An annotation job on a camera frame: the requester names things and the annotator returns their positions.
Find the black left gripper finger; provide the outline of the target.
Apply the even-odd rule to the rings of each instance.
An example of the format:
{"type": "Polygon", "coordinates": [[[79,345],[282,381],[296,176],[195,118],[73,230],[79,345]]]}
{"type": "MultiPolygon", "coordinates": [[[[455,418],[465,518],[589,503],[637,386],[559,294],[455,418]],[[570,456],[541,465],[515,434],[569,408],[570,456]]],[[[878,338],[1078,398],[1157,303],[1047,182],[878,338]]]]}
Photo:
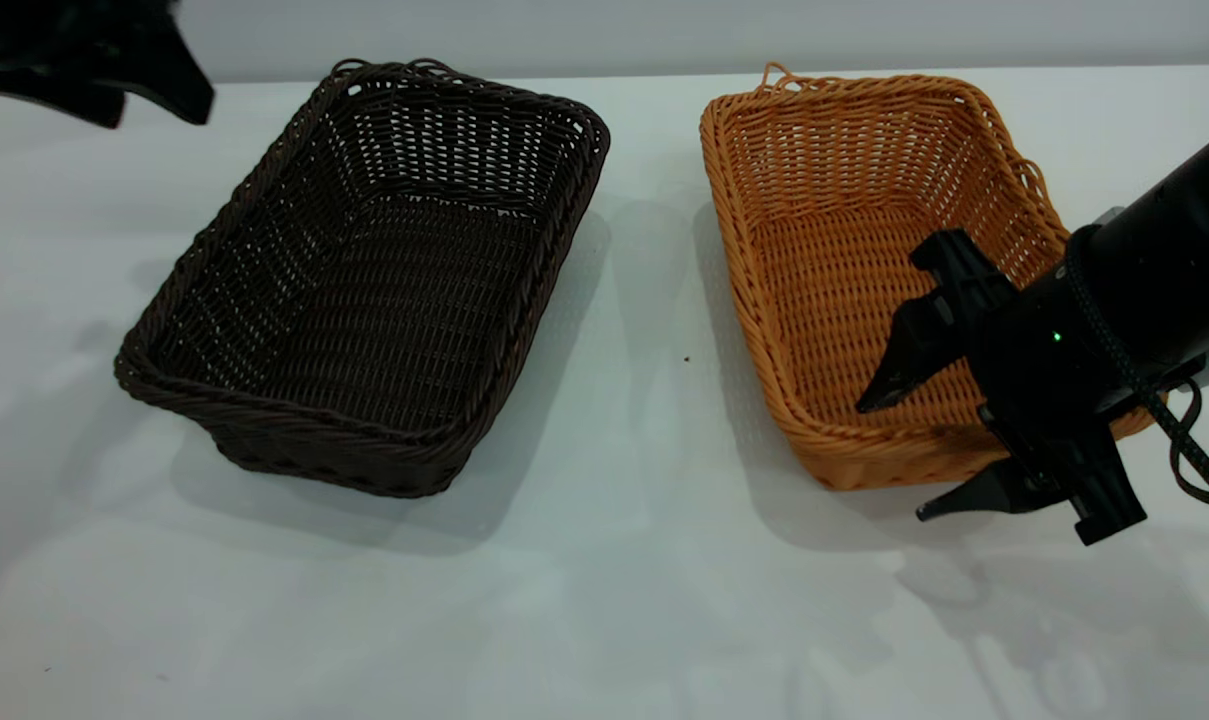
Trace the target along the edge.
{"type": "Polygon", "coordinates": [[[42,76],[31,69],[0,69],[0,97],[31,101],[106,129],[118,128],[127,104],[118,88],[42,76]]]}
{"type": "Polygon", "coordinates": [[[174,21],[131,29],[128,89],[193,126],[208,123],[215,99],[174,21]]]}

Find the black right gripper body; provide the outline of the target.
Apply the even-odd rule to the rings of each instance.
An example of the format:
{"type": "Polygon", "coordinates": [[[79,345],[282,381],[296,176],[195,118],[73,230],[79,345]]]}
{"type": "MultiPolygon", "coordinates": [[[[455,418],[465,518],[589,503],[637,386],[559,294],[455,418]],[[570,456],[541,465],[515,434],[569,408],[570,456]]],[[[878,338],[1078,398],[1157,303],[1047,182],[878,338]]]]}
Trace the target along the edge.
{"type": "Polygon", "coordinates": [[[930,292],[971,301],[971,348],[959,361],[982,393],[982,424],[1007,457],[1066,492],[1080,541],[1143,523],[1147,513],[1101,410],[1113,381],[1068,283],[1046,274],[1020,290],[961,230],[925,238],[912,265],[932,277],[930,292]]]}

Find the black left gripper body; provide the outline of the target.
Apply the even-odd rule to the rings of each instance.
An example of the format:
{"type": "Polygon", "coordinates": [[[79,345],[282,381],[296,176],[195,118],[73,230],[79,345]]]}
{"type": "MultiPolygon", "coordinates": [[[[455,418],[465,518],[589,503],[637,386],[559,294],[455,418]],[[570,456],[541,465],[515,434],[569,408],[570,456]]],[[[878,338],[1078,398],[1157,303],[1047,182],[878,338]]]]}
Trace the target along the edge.
{"type": "Polygon", "coordinates": [[[86,63],[174,70],[174,1],[0,1],[0,70],[86,63]]]}

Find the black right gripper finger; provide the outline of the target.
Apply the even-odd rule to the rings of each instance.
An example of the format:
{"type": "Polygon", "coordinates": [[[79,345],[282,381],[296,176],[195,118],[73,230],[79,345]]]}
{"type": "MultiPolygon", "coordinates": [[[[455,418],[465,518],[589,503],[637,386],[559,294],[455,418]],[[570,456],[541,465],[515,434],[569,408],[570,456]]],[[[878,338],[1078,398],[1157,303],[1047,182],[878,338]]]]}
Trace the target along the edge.
{"type": "Polygon", "coordinates": [[[893,407],[930,378],[968,356],[973,346],[973,302],[950,292],[930,292],[898,306],[886,352],[863,395],[860,414],[893,407]]]}
{"type": "Polygon", "coordinates": [[[920,521],[943,518],[960,512],[1000,512],[1019,515],[1064,503],[1066,492],[1040,474],[1030,474],[1016,457],[993,461],[973,478],[922,503],[915,511],[920,521]]]}

